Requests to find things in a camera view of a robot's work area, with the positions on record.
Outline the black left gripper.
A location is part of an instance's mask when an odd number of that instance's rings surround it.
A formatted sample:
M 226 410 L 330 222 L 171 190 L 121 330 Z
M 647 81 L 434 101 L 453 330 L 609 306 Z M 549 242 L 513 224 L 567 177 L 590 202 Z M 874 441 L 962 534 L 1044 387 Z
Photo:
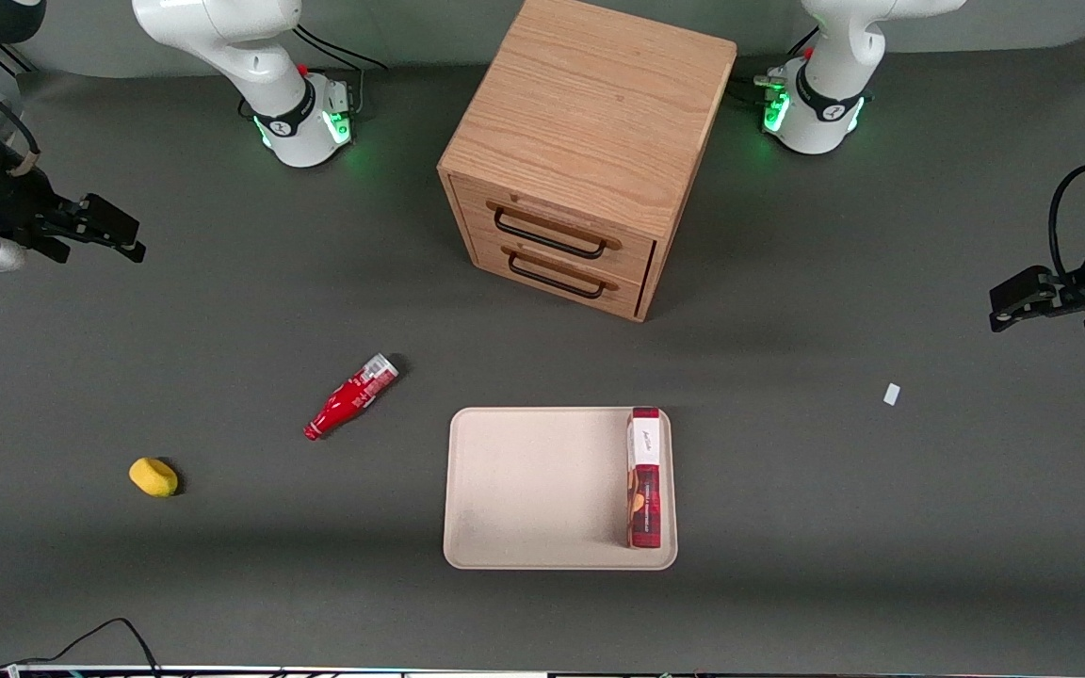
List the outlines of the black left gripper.
M 1085 259 L 1078 267 L 1067 270 L 1061 250 L 1051 248 L 1051 263 L 1058 287 L 1049 267 L 1029 266 L 990 289 L 991 331 L 1000 333 L 1031 318 L 1085 312 Z

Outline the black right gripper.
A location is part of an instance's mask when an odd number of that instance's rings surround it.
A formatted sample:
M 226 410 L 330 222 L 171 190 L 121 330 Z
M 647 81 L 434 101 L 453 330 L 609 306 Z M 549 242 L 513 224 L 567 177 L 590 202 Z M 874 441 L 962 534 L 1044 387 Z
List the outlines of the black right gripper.
M 82 243 L 116 250 L 130 263 L 145 259 L 139 243 L 139 222 L 107 199 L 88 193 L 65 199 L 39 169 L 22 176 L 0 167 L 0 266 L 20 266 L 28 252 L 58 265 L 69 261 L 72 248 L 63 236 L 79 232 Z

